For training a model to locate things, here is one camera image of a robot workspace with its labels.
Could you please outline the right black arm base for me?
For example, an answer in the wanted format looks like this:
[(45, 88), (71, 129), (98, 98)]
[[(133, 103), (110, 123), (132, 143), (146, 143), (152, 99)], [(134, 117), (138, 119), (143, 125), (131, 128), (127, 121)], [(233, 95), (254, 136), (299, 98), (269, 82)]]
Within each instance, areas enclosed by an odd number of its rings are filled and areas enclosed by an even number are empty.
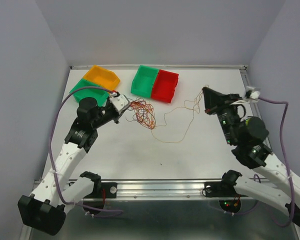
[(222, 210), (226, 214), (240, 215), (241, 195), (233, 186), (227, 186), (221, 181), (208, 181), (204, 183), (201, 194), (206, 198), (220, 198), (217, 210)]

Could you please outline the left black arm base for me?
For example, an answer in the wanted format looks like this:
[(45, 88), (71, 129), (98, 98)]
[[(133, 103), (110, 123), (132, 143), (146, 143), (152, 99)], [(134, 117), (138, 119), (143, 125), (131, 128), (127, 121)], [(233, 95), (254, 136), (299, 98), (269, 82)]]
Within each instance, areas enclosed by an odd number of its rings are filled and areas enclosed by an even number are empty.
[(107, 199), (115, 199), (117, 197), (117, 186), (116, 182), (100, 181), (93, 186), (92, 192), (86, 195), (81, 203), (92, 208), (104, 209)]

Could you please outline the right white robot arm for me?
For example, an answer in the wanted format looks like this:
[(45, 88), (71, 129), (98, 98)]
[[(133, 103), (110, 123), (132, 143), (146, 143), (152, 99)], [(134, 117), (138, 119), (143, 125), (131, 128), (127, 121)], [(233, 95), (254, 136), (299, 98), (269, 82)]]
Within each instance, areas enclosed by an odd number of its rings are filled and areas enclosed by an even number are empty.
[(264, 141), (269, 135), (264, 121), (257, 116), (240, 116), (239, 107), (261, 100), (260, 91), (246, 87), (243, 96), (223, 94), (207, 86), (202, 88), (205, 113), (216, 115), (226, 143), (243, 166), (268, 179), (275, 187), (249, 179), (235, 170), (225, 172), (220, 181), (204, 184), (207, 198), (251, 197), (288, 216), (288, 223), (300, 227), (300, 177), (287, 160), (280, 161)]

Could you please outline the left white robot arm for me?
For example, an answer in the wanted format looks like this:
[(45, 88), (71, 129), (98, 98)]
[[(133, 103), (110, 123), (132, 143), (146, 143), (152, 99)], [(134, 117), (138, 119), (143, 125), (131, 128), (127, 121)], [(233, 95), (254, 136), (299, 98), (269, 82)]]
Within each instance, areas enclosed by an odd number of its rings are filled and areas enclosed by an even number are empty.
[(98, 128), (120, 117), (130, 106), (128, 98), (118, 92), (109, 95), (104, 106), (99, 106), (93, 97), (83, 98), (56, 160), (30, 195), (22, 195), (17, 203), (24, 225), (56, 235), (66, 216), (86, 196), (96, 197), (101, 193), (101, 177), (85, 171), (71, 186), (67, 183), (81, 160), (87, 155), (98, 137)]

